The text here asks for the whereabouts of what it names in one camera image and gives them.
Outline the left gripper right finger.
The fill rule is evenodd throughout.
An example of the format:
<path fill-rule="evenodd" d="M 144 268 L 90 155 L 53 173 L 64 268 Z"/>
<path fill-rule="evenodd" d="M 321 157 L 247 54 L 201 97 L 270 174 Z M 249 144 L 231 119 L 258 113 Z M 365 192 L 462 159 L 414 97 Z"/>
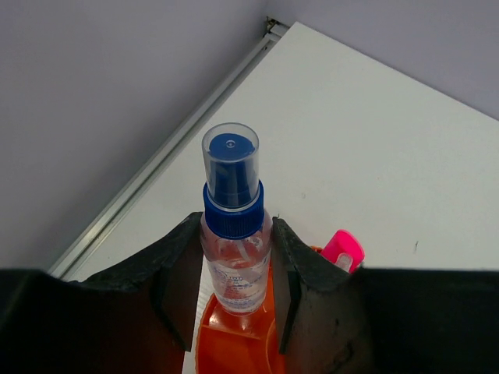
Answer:
<path fill-rule="evenodd" d="M 495 271 L 353 273 L 272 226 L 278 350 L 289 373 L 495 373 Z"/>

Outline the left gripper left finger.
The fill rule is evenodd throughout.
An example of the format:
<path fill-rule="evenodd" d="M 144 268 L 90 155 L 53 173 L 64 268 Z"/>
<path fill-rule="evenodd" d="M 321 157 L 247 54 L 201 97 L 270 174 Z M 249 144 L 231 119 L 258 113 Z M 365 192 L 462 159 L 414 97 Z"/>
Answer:
<path fill-rule="evenodd" d="M 2 270 L 2 372 L 180 373 L 196 320 L 200 218 L 84 281 Z"/>

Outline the pink highlighter black body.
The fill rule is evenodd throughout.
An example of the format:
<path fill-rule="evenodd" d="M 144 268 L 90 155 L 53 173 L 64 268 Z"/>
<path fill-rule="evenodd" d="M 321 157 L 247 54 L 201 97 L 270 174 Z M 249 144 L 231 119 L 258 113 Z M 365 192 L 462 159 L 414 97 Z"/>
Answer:
<path fill-rule="evenodd" d="M 363 247 L 346 230 L 336 231 L 320 254 L 347 273 L 353 273 L 365 259 Z"/>

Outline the blue glue bottle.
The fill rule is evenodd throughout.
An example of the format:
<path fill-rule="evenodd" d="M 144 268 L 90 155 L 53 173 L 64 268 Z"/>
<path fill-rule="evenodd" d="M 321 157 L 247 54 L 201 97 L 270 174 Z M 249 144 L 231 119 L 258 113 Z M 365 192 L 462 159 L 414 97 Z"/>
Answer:
<path fill-rule="evenodd" d="M 226 122 L 202 138 L 206 182 L 200 241 L 214 294 L 232 315 L 251 314 L 267 293 L 272 219 L 264 208 L 258 135 Z"/>

